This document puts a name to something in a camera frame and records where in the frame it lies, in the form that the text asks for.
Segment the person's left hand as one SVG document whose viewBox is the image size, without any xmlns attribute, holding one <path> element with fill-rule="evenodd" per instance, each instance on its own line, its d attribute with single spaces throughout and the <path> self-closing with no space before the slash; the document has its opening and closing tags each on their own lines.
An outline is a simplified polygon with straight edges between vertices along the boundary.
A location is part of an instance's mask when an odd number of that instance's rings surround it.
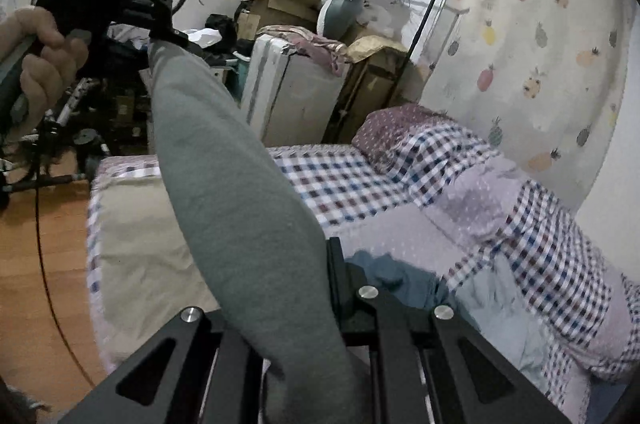
<svg viewBox="0 0 640 424">
<path fill-rule="evenodd" d="M 28 116 L 8 133 L 14 141 L 28 135 L 64 91 L 70 87 L 88 58 L 88 46 L 81 38 L 65 38 L 50 12 L 26 6 L 1 23 L 1 58 L 4 60 L 27 36 L 43 43 L 40 54 L 27 54 L 22 63 L 21 87 L 28 101 Z"/>
</svg>

